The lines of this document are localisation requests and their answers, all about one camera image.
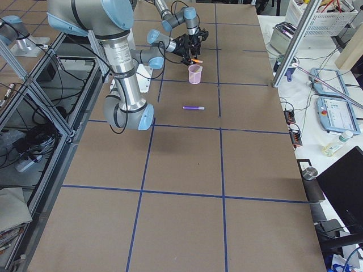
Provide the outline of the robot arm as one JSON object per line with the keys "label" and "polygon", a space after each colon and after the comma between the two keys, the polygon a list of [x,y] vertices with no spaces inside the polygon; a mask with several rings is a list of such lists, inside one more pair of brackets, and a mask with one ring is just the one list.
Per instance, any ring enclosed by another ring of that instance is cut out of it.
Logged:
{"label": "robot arm", "polygon": [[159,45],[167,52],[181,56],[184,60],[197,58],[200,55],[201,43],[205,41],[209,32],[200,28],[200,19],[194,7],[188,5],[178,12],[172,12],[165,1],[154,1],[165,31],[171,32],[181,24],[185,24],[187,33],[173,39],[156,29],[147,34],[147,42],[150,45]]}
{"label": "robot arm", "polygon": [[173,39],[152,29],[147,35],[152,47],[145,52],[132,50],[128,41],[134,23],[130,1],[48,1],[47,16],[51,27],[75,36],[92,32],[101,44],[103,61],[116,85],[103,105],[111,127],[147,130],[153,122],[154,107],[141,95],[136,75],[140,64],[160,69],[166,52],[181,56],[183,64],[192,63],[195,31]]}

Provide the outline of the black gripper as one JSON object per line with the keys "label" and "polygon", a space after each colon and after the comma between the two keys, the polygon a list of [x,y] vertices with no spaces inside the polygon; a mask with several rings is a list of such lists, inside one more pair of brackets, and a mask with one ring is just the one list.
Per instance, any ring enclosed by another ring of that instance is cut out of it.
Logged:
{"label": "black gripper", "polygon": [[201,42],[205,41],[209,36],[209,32],[204,28],[197,28],[196,32],[193,35],[189,35],[189,48],[191,53],[196,53],[196,55],[200,55]]}
{"label": "black gripper", "polygon": [[185,65],[191,64],[191,58],[189,56],[189,35],[183,34],[175,39],[172,39],[175,44],[175,49],[172,51],[173,54],[181,56]]}

